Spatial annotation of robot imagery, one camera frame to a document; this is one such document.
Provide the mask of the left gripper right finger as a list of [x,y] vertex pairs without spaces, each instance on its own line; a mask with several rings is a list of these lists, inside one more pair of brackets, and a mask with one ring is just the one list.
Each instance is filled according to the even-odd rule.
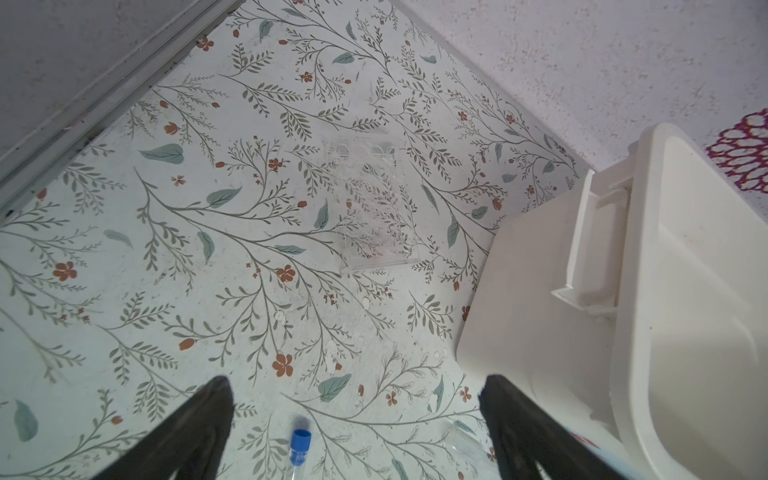
[[503,479],[620,479],[535,402],[502,375],[489,375],[479,394]]

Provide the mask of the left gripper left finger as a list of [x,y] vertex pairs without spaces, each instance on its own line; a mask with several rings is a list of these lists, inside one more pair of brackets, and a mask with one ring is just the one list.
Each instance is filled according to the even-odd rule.
[[98,479],[214,479],[234,418],[230,381],[216,376],[102,470]]

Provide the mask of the white plastic storage bin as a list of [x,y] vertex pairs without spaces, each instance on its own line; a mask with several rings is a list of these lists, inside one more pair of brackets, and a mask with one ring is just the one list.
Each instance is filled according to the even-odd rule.
[[767,475],[767,225],[677,126],[496,233],[457,344],[628,479]]

